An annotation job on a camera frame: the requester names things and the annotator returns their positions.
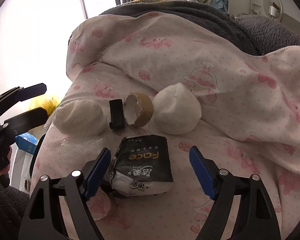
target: roll of tape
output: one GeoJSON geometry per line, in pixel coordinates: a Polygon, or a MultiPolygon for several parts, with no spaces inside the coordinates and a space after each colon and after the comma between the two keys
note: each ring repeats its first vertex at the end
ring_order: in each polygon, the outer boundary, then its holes
{"type": "Polygon", "coordinates": [[[128,125],[145,126],[153,115],[153,105],[150,97],[142,93],[131,93],[125,99],[123,112],[128,125]]]}

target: silver screw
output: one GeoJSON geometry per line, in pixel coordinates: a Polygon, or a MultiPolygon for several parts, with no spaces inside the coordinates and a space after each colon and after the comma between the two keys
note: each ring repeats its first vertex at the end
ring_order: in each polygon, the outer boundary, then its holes
{"type": "Polygon", "coordinates": [[[220,173],[222,176],[227,176],[227,175],[229,174],[229,172],[228,172],[227,170],[225,170],[225,169],[221,169],[221,170],[219,171],[219,173],[220,173]]]}
{"type": "Polygon", "coordinates": [[[41,176],[40,180],[46,181],[48,178],[49,178],[48,175],[43,175],[43,176],[41,176]]]}
{"type": "Polygon", "coordinates": [[[260,180],[260,177],[257,174],[253,174],[252,179],[258,181],[260,180]]]}
{"type": "Polygon", "coordinates": [[[72,171],[72,173],[71,173],[72,177],[78,177],[78,176],[80,176],[80,174],[81,174],[81,171],[72,171]]]}

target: dark sleeve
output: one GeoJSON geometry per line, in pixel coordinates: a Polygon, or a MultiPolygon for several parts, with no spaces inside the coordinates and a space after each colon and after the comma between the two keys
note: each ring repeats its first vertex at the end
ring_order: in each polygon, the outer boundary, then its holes
{"type": "Polygon", "coordinates": [[[17,240],[29,195],[13,187],[0,189],[0,240],[17,240]]]}

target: white fabric ball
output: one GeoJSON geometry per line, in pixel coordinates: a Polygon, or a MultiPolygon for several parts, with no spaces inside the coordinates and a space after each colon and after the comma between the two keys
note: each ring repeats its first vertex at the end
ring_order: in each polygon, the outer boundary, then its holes
{"type": "Polygon", "coordinates": [[[106,128],[106,116],[92,99],[74,100],[59,106],[53,124],[71,136],[98,136],[106,128]]]}
{"type": "Polygon", "coordinates": [[[154,123],[165,133],[191,132],[201,118],[201,106],[194,94],[178,83],[161,90],[152,101],[154,123]]]}

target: blue package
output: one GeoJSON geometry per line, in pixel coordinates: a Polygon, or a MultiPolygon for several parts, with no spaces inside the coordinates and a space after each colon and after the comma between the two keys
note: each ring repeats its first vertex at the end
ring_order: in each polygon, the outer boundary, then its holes
{"type": "Polygon", "coordinates": [[[34,154],[38,141],[36,137],[27,132],[16,137],[18,148],[32,155],[34,154]]]}

